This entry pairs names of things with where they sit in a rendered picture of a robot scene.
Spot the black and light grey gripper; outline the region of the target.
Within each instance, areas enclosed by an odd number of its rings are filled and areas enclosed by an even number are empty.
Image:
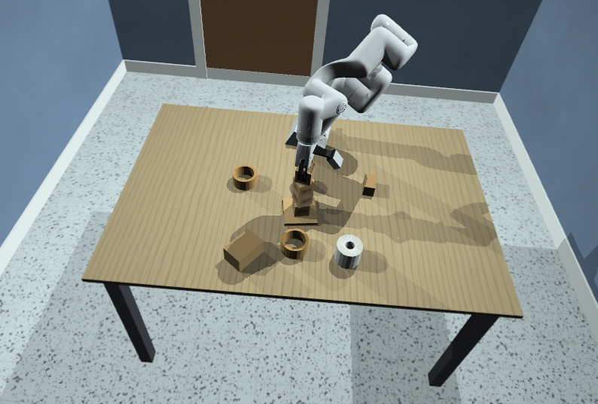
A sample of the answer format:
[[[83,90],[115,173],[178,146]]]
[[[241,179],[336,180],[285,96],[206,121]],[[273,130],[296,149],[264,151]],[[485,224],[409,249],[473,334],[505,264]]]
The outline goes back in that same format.
[[[297,144],[297,151],[295,156],[295,163],[296,167],[299,166],[298,173],[297,173],[297,180],[306,182],[307,181],[307,169],[310,167],[310,164],[313,162],[313,151],[316,147],[316,143],[305,143],[301,142],[299,139]],[[305,171],[304,171],[304,168]]]

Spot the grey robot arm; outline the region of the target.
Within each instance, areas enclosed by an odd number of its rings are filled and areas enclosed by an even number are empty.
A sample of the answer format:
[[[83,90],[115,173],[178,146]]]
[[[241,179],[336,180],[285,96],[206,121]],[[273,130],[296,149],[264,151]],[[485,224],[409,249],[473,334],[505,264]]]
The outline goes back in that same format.
[[[392,81],[381,63],[398,70],[416,49],[417,42],[397,23],[378,15],[371,32],[347,58],[323,66],[306,83],[298,107],[297,138],[305,143],[323,140],[347,104],[358,113],[366,112]],[[333,79],[329,87],[326,83]]]

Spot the grey cylinder with center hole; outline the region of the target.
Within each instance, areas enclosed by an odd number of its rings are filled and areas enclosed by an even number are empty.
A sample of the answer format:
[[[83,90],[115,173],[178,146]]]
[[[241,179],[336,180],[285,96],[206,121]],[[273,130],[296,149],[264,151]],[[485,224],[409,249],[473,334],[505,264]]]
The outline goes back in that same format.
[[[363,244],[354,235],[341,236],[336,245],[334,260],[342,268],[350,269],[358,265],[363,250]]]

